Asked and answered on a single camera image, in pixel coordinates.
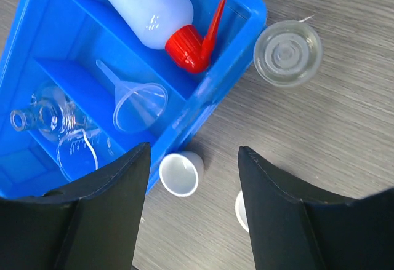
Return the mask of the clear plastic funnel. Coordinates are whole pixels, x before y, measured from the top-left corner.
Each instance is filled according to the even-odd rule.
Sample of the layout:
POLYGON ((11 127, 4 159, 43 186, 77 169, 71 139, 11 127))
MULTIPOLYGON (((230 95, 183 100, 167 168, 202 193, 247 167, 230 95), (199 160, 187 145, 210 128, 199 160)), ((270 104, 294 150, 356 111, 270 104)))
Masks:
POLYGON ((118 131, 141 132, 161 117, 168 103, 168 93, 162 85, 124 81, 100 59, 96 65, 114 86, 113 124, 118 131))

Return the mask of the white squeeze bottle red cap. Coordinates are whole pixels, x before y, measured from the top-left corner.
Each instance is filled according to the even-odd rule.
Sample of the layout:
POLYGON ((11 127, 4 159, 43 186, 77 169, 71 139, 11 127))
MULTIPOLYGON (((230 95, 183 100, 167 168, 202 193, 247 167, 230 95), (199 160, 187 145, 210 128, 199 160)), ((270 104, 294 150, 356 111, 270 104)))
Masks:
POLYGON ((178 67, 191 74, 209 67, 226 0, 220 0, 205 36, 193 26, 190 0, 108 1, 143 45, 164 49, 178 67))

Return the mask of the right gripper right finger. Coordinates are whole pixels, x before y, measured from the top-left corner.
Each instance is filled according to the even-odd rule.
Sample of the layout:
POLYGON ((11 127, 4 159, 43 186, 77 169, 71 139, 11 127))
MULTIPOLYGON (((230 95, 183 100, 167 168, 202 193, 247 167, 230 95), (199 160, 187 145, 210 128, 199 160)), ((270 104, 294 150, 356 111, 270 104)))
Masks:
POLYGON ((393 189, 362 199, 314 186, 248 146, 238 169, 257 269, 392 269, 393 189))

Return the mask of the small clear glass flask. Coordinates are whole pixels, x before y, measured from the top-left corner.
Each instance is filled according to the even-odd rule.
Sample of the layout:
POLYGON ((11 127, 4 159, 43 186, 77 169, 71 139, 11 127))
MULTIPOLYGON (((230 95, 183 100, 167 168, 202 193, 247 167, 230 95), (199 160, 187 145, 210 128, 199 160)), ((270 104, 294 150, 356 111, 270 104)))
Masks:
POLYGON ((315 76, 323 59, 317 32, 297 20, 276 22, 265 28, 253 51, 259 75, 275 87, 302 85, 315 76))

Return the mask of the clear plastic beaker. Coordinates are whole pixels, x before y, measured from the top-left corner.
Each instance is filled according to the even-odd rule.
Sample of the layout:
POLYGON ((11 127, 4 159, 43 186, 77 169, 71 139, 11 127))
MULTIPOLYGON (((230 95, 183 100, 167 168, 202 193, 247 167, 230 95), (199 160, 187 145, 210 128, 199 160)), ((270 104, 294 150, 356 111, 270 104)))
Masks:
POLYGON ((111 140, 101 129, 78 129, 62 137, 58 143, 57 162, 63 176, 75 181, 115 159, 111 140))

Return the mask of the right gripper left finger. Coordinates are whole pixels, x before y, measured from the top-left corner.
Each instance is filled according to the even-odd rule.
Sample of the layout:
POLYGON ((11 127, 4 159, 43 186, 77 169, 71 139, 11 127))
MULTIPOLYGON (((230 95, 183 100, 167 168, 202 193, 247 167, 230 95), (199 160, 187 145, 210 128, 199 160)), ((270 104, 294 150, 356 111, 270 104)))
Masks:
POLYGON ((2 269, 132 269, 151 146, 36 197, 1 199, 2 269))

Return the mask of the clear round glass flask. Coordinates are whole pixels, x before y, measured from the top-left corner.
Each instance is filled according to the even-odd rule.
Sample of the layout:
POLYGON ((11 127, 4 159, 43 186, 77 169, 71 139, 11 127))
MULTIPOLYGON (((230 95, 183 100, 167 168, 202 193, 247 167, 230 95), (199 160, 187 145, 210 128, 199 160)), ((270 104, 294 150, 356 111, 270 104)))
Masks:
POLYGON ((54 82, 41 84, 32 94, 29 107, 10 112, 10 123, 18 131, 38 130, 49 141, 69 133, 97 128, 93 120, 54 82))

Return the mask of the blue plastic divided bin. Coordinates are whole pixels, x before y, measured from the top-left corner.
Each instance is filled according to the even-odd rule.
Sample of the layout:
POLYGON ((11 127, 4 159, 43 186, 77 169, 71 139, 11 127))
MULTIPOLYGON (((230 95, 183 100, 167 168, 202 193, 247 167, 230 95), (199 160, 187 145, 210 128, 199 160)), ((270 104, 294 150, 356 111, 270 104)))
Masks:
MULTIPOLYGON (((201 34, 219 1, 191 0, 201 34)), ((9 119, 46 82, 94 120, 111 140, 115 159, 149 142, 148 187, 154 187, 161 159, 188 144, 251 64, 267 12, 263 0, 227 0, 210 68, 192 75, 165 51, 145 47, 107 0, 20 0, 1 58, 1 196, 41 196, 69 182, 57 165, 57 145, 37 130, 14 130, 9 119), (114 88, 97 59, 124 80, 167 90, 166 110, 149 129, 126 134, 115 128, 114 88)))

